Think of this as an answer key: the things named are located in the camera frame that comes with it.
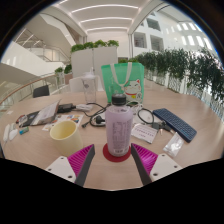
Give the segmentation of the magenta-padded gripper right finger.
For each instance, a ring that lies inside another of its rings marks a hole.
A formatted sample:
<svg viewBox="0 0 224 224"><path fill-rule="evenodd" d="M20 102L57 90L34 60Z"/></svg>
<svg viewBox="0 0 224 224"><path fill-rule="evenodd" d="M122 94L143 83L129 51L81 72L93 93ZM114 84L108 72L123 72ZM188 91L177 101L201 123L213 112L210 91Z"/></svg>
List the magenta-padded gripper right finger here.
<svg viewBox="0 0 224 224"><path fill-rule="evenodd" d="M131 154L143 185L152 183L182 169L167 154L157 155L134 143L131 144Z"/></svg>

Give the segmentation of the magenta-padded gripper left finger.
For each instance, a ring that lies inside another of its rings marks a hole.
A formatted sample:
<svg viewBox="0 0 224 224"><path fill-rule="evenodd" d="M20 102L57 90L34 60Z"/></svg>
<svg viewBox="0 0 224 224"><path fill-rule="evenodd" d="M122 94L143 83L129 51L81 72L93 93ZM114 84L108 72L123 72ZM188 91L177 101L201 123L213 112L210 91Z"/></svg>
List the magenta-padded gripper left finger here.
<svg viewBox="0 0 224 224"><path fill-rule="evenodd" d="M94 155L95 147L91 144L69 157L59 156L46 168L46 171L78 186L83 186Z"/></svg>

